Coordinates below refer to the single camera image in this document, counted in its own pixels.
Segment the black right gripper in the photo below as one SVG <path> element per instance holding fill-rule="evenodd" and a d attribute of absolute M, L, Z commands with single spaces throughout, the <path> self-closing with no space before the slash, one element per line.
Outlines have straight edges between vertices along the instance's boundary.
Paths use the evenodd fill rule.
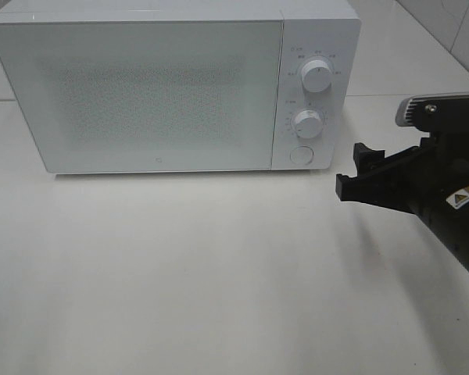
<path fill-rule="evenodd" d="M 431 133 L 419 143 L 420 195 L 469 195 L 469 93 L 406 98 L 395 122 Z"/>

